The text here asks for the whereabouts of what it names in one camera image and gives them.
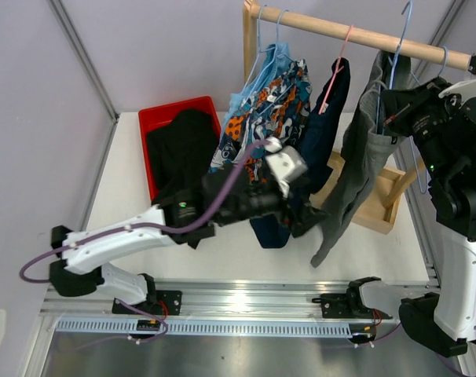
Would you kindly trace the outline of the grey shorts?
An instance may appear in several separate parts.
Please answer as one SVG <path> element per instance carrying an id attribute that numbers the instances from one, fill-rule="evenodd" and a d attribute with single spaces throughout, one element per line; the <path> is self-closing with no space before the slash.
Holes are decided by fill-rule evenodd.
<path id="1" fill-rule="evenodd" d="M 403 137 L 377 133 L 376 108 L 378 91 L 387 89 L 393 53 L 380 51 L 372 64 L 368 84 L 361 94 L 351 123 L 343 136 L 341 157 L 345 164 L 335 187 L 322 205 L 328 216 L 320 223 L 322 244 L 311 258 L 318 267 L 348 228 L 361 204 L 371 195 L 380 171 Z M 400 55 L 393 89 L 409 88 L 411 59 Z"/>

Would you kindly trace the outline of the pink hanger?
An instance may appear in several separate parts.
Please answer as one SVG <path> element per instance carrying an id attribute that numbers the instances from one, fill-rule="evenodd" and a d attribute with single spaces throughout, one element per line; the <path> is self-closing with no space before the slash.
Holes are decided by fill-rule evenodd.
<path id="1" fill-rule="evenodd" d="M 335 61 L 335 68 L 332 72 L 332 76 L 331 76 L 331 79 L 329 81 L 329 84 L 328 84 L 328 88 L 327 90 L 325 91 L 325 95 L 324 95 L 324 98 L 320 104 L 320 108 L 319 108 L 319 111 L 318 111 L 318 115 L 322 115 L 326 112 L 326 109 L 327 109 L 327 102 L 328 102 L 328 97 L 330 95 L 330 92 L 331 92 L 331 89 L 334 85 L 334 82 L 335 82 L 335 79 L 336 79 L 336 76 L 337 74 L 342 70 L 342 68 L 340 67 L 341 65 L 341 59 L 343 58 L 343 54 L 345 52 L 345 49 L 346 49 L 346 46 L 349 42 L 349 39 L 350 39 L 350 36 L 351 36 L 351 33 L 353 31 L 353 25 L 351 24 L 349 26 L 349 29 L 348 29 L 348 32 L 346 33 L 346 37 L 344 39 L 344 42 L 342 44 L 342 48 L 341 48 L 341 51 L 340 51 L 340 54 L 338 56 L 338 58 L 336 59 Z"/>

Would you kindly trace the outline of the navy blue shorts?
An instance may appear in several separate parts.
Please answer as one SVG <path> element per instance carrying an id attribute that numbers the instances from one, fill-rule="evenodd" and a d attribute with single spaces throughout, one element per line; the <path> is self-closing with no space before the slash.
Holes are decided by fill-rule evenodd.
<path id="1" fill-rule="evenodd" d="M 305 135 L 298 145 L 298 151 L 308 167 L 309 196 L 324 187 L 332 172 L 332 168 L 328 166 L 328 160 L 335 143 L 351 78 L 350 63 L 346 58 L 341 59 L 340 67 L 342 70 L 337 74 L 331 89 L 326 112 L 318 115 L 330 79 L 325 83 L 314 109 L 309 114 Z M 280 226 L 273 214 L 262 218 L 253 218 L 250 220 L 250 224 L 259 244 L 265 249 L 284 247 L 291 235 L 287 229 Z"/>

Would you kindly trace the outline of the blue hanger of grey shorts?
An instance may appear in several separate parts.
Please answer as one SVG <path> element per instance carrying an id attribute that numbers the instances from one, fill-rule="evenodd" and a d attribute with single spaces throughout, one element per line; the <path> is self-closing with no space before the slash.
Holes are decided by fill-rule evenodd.
<path id="1" fill-rule="evenodd" d="M 405 4 L 405 7 L 401 11 L 402 15 L 404 15 L 406 13 L 407 16 L 406 16 L 405 25 L 403 27 L 399 43 L 397 44 L 397 47 L 394 51 L 394 57 L 391 59 L 390 80 L 388 82 L 388 86 L 386 87 L 387 89 L 392 89 L 393 86 L 394 86 L 394 77 L 395 77 L 397 62 L 398 62 L 398 59 L 399 59 L 399 56 L 400 56 L 401 47 L 402 47 L 403 41 L 405 39 L 406 32 L 408 30 L 408 25 L 410 23 L 410 19 L 411 19 L 411 16 L 412 16 L 413 4 L 414 4 L 413 1 L 407 1 L 406 4 Z M 381 90 L 379 90 L 378 91 L 377 108 L 376 108 L 376 126 L 377 126 L 377 133 L 378 134 L 384 134 L 383 125 L 381 123 L 381 113 L 382 113 L 382 111 L 381 111 Z"/>

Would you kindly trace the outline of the colourful patterned shorts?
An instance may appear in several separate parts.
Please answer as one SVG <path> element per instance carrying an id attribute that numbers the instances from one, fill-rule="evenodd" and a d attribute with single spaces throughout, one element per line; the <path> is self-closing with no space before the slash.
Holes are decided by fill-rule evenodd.
<path id="1" fill-rule="evenodd" d="M 269 137 L 296 148 L 307 127 L 311 93 L 306 61 L 292 61 L 285 72 L 241 101 L 232 112 L 209 171 L 214 173 L 226 164 L 237 163 L 249 145 Z"/>

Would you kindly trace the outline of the black shorts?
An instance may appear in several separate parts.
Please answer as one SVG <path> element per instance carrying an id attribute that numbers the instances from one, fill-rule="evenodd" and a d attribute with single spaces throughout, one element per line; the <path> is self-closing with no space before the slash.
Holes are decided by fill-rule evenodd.
<path id="1" fill-rule="evenodd" d="M 148 161 L 158 193 L 151 205 L 179 192 L 192 193 L 198 213 L 205 211 L 202 178 L 207 173 L 218 138 L 212 117 L 194 108 L 185 109 L 166 126 L 146 134 Z"/>

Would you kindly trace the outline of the blue hanger of patterned shorts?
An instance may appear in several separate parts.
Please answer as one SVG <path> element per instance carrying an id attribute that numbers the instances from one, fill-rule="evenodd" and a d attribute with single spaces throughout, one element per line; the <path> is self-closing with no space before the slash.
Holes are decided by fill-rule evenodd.
<path id="1" fill-rule="evenodd" d="M 260 93 L 263 89 L 268 87 L 270 83 L 281 77 L 289 66 L 289 46 L 286 42 L 280 40 L 280 21 L 287 9 L 280 12 L 276 22 L 276 40 L 274 43 L 268 45 L 265 60 L 262 64 L 262 70 L 258 79 L 257 90 Z"/>

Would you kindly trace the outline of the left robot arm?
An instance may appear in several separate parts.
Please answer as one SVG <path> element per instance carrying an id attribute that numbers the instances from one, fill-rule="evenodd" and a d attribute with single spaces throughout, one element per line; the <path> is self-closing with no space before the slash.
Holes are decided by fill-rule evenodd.
<path id="1" fill-rule="evenodd" d="M 49 281 L 62 297 L 98 292 L 113 298 L 114 314 L 161 314 L 168 300 L 156 290 L 154 278 L 128 273 L 112 261 L 156 247 L 194 247 L 213 237 L 216 227 L 248 219 L 272 217 L 288 234 L 300 237 L 325 216 L 307 196 L 295 196 L 307 183 L 304 173 L 269 174 L 264 182 L 250 183 L 244 170 L 231 167 L 102 229 L 72 232 L 59 225 L 52 230 L 57 260 L 49 266 Z"/>

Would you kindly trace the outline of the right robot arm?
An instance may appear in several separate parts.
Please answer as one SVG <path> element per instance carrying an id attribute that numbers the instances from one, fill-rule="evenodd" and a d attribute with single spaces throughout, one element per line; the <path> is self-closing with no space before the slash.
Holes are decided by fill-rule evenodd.
<path id="1" fill-rule="evenodd" d="M 437 222 L 449 236 L 441 292 L 403 298 L 401 324 L 426 348 L 459 356 L 476 343 L 476 79 L 453 85 L 437 77 L 410 90 L 364 95 L 354 116 L 377 112 L 386 129 L 415 142 Z"/>

